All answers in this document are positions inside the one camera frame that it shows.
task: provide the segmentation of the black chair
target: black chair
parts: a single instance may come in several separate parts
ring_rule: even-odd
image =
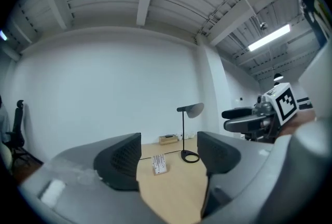
[[[10,140],[4,143],[10,148],[12,152],[12,164],[14,165],[17,159],[21,159],[27,163],[28,160],[23,158],[23,156],[28,155],[28,153],[22,148],[24,146],[24,138],[21,131],[21,123],[23,118],[23,100],[17,102],[17,108],[15,110],[15,119],[12,132],[6,132],[10,136]]]

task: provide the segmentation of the white column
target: white column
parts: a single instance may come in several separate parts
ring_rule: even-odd
[[[224,110],[232,109],[228,83],[221,58],[216,47],[209,44],[205,36],[197,36],[199,77],[201,82],[203,128],[208,132],[233,136],[224,129]]]

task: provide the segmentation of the wooden table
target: wooden table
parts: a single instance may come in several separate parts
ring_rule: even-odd
[[[197,153],[197,138],[185,140],[185,148]],[[182,141],[168,145],[142,145],[141,159],[182,149]],[[208,179],[200,160],[186,163],[181,152],[165,155],[169,171],[154,175],[151,159],[140,160],[137,180],[145,203],[167,223],[189,224],[200,221]]]

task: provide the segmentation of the desk lamp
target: desk lamp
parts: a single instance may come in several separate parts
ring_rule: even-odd
[[[203,109],[204,109],[204,103],[192,104],[189,106],[179,107],[178,109],[176,109],[179,113],[182,112],[183,149],[181,150],[181,158],[187,163],[195,163],[195,162],[199,161],[199,155],[196,154],[195,152],[185,150],[185,116],[184,116],[184,112],[186,112],[188,117],[190,119],[192,119],[192,118],[199,116],[202,113]],[[196,156],[197,160],[194,160],[194,161],[187,160],[186,159],[187,156]]]

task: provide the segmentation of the fluorescent light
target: fluorescent light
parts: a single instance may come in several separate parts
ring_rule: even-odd
[[[277,31],[272,32],[271,34],[265,36],[263,39],[260,39],[257,42],[250,44],[248,48],[250,51],[256,50],[257,48],[262,47],[263,45],[269,43],[270,41],[273,41],[274,39],[279,38],[280,36],[290,31],[291,27],[287,24],[286,26],[283,26],[281,29],[278,29]]]
[[[5,33],[3,33],[3,31],[0,31],[0,36],[2,39],[7,40],[7,36],[5,35]]]

